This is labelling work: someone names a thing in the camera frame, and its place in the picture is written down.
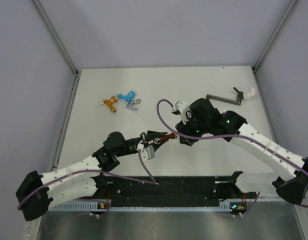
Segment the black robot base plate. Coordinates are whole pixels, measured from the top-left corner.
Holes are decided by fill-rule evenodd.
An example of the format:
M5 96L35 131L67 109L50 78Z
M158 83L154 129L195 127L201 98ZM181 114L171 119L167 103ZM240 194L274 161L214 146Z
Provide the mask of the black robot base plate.
M104 177L92 199L113 207L217 207L219 200L242 199L231 176L156 176L156 183Z

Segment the brown water faucet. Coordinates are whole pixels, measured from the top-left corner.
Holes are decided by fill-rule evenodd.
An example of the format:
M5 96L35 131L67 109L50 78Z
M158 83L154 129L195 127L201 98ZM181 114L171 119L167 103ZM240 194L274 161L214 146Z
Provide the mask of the brown water faucet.
M175 133L170 133L161 137L157 137L154 139L154 144L158 145L161 144L162 142L168 141L168 140L174 140L177 139L178 135Z

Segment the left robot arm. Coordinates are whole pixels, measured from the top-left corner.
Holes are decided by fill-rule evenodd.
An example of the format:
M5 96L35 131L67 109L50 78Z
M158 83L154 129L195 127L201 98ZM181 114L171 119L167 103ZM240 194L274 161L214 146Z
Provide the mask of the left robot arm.
M125 139L122 133L112 132L100 149L77 163L42 174L32 171L15 193L17 209L29 222L52 207L76 198L102 198L107 194L103 175L110 174L120 164L118 157L138 154L143 161L152 159L166 135L166 132L149 130L139 137Z

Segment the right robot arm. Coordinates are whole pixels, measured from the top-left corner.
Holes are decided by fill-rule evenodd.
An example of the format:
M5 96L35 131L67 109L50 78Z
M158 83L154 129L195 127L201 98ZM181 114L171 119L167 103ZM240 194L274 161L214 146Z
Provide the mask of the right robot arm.
M172 113L180 115L175 128L180 143L192 146L202 135L221 136L269 166L274 173L240 173L227 185L233 198L243 193L277 193L285 201L300 205L308 191L308 156L294 154L259 133L245 118L234 111L220 113L206 98L192 104L176 102Z

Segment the white elbow fitting on faucet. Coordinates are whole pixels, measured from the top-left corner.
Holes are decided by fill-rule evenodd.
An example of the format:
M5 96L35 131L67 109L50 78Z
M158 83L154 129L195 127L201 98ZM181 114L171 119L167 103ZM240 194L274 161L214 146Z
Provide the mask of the white elbow fitting on faucet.
M256 89L251 88L248 92L244 93L244 99L245 100L251 99L255 96L255 94L256 94Z

